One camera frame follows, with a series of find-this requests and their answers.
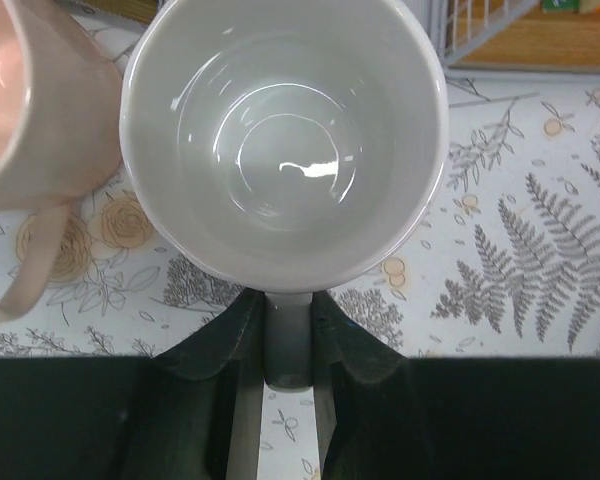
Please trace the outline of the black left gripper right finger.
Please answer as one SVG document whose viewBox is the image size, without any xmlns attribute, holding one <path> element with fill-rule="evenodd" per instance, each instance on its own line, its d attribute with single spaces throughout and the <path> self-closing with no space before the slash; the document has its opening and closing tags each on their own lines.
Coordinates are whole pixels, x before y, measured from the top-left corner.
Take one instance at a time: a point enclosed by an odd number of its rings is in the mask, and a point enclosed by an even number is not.
<svg viewBox="0 0 600 480">
<path fill-rule="evenodd" d="M 312 310 L 325 479 L 600 479 L 600 359 L 407 358 Z"/>
</svg>

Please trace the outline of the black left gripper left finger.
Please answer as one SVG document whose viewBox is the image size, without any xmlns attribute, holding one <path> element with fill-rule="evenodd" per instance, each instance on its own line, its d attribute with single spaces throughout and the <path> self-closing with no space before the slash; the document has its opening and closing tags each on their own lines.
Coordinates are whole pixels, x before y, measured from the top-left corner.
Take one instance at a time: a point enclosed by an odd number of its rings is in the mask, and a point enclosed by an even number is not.
<svg viewBox="0 0 600 480">
<path fill-rule="evenodd" d="M 253 479 L 265 299 L 156 356 L 0 358 L 0 479 Z"/>
</svg>

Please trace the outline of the white blue gradient mug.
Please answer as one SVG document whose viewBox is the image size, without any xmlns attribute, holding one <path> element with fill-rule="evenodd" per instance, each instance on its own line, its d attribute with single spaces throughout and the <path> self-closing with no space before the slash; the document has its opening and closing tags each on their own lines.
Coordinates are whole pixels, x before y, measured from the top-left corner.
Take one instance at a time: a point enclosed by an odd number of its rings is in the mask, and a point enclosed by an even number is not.
<svg viewBox="0 0 600 480">
<path fill-rule="evenodd" d="M 439 187 L 446 83 L 400 1 L 169 1 L 126 67 L 119 136 L 160 234 L 266 295 L 267 384 L 305 389 L 313 295 L 390 256 Z"/>
</svg>

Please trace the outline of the pink mug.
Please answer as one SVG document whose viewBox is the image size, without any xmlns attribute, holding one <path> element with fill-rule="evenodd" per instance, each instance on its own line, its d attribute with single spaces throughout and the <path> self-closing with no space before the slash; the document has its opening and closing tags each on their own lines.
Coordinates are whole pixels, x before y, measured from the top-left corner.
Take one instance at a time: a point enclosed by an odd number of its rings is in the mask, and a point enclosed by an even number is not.
<svg viewBox="0 0 600 480">
<path fill-rule="evenodd" d="M 121 88 L 115 64 L 55 2 L 0 1 L 0 211 L 36 213 L 0 322 L 35 306 L 73 203 L 118 170 Z"/>
</svg>

